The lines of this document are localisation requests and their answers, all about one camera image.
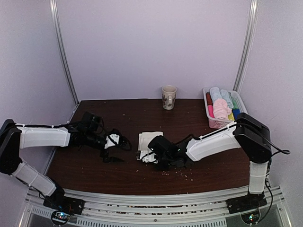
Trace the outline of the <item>cream towel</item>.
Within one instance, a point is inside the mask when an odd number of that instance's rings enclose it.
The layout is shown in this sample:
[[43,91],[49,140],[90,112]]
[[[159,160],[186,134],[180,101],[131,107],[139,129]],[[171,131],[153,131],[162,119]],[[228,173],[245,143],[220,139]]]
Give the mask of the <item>cream towel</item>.
[[138,150],[139,151],[147,151],[148,144],[156,137],[163,136],[164,133],[162,131],[154,131],[154,132],[142,132],[139,134],[138,140]]

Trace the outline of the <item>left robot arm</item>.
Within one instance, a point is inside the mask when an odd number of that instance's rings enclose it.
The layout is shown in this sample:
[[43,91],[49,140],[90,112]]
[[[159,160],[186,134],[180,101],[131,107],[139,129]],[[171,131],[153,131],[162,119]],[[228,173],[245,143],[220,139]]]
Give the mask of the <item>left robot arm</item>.
[[26,163],[19,152],[25,148],[83,146],[99,150],[105,163],[121,161],[109,155],[109,148],[124,151],[132,148],[117,129],[107,131],[103,119],[89,112],[80,121],[61,125],[26,125],[7,119],[0,129],[0,172],[35,188],[49,197],[50,203],[58,210],[63,210],[68,206],[64,189]]

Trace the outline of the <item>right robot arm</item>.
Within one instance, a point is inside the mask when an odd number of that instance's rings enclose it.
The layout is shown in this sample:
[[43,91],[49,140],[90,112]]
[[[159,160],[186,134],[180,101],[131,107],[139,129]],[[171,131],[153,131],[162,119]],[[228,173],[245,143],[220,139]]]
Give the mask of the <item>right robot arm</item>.
[[248,195],[243,197],[242,203],[252,209],[264,194],[272,157],[279,153],[289,155],[290,150],[275,145],[269,128],[246,113],[239,114],[226,126],[199,137],[189,134],[178,142],[171,142],[163,135],[156,135],[147,143],[147,151],[140,153],[140,160],[168,169],[236,148],[242,149],[250,161]]

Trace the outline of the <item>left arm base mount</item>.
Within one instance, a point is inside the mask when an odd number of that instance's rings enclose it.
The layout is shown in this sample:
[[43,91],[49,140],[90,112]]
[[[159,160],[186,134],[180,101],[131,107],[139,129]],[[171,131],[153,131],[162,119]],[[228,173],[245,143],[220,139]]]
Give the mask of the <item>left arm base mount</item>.
[[51,221],[57,226],[62,226],[67,224],[72,216],[82,214],[85,201],[64,196],[63,201],[58,205],[46,197],[43,205],[54,210],[51,213]]

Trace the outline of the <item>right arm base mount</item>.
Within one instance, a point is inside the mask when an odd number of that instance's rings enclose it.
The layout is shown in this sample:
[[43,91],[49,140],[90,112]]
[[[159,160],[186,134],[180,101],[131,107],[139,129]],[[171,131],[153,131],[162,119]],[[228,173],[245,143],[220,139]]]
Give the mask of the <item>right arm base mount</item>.
[[260,207],[267,205],[264,196],[241,196],[226,201],[229,214],[240,213],[241,220],[248,225],[255,225],[261,219]]

